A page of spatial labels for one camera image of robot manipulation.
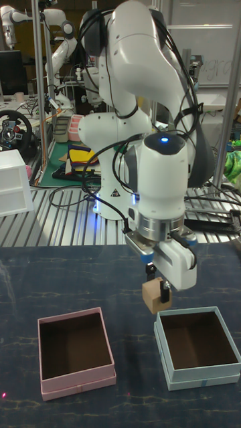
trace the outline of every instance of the whiteboard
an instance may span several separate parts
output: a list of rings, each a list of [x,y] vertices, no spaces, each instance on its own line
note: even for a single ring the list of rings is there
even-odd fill
[[[172,29],[171,35],[182,55],[191,49],[193,55],[203,55],[204,65],[199,74],[203,86],[227,86],[234,54],[236,34],[241,18],[241,3],[233,0],[220,3],[202,3],[182,7],[174,0],[173,25],[232,24],[222,29]]]

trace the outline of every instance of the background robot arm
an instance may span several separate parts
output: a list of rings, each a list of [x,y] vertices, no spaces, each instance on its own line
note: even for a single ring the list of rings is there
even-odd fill
[[[6,44],[10,49],[13,49],[17,43],[14,25],[32,21],[32,18],[27,14],[27,12],[20,12],[11,6],[2,6],[0,8],[0,15]],[[45,25],[47,25],[48,28],[50,25],[60,26],[64,36],[64,41],[52,54],[54,84],[58,87],[60,85],[60,77],[56,77],[56,75],[76,48],[77,41],[74,37],[75,28],[72,22],[66,20],[65,13],[58,9],[44,9],[44,12],[42,13],[42,22],[45,22]]]

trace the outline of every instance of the open box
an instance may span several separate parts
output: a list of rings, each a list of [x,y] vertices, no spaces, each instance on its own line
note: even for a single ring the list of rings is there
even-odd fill
[[[101,308],[37,321],[44,401],[116,383]]]
[[[217,307],[159,312],[154,331],[169,391],[238,382],[241,357]]]

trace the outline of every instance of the light blue box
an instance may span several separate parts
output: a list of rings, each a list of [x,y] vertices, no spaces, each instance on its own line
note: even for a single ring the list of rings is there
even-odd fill
[[[190,368],[174,368],[173,359],[171,357],[171,352],[163,327],[163,317],[173,317],[185,314],[206,314],[208,312],[213,312],[216,315],[234,353],[236,362],[209,366],[193,366]],[[168,310],[159,312],[157,314],[157,321],[154,325],[154,332],[169,391],[238,382],[238,379],[240,378],[241,356],[217,307],[214,306],[209,308]]]

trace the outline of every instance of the small wooden cube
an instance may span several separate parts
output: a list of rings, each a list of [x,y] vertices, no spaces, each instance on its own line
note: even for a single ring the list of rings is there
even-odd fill
[[[156,314],[162,310],[168,309],[172,304],[172,295],[171,290],[170,299],[167,303],[161,303],[161,288],[160,282],[162,281],[161,277],[155,278],[154,280],[145,282],[142,286],[143,291],[143,300],[146,303],[148,309],[150,309],[152,314]]]

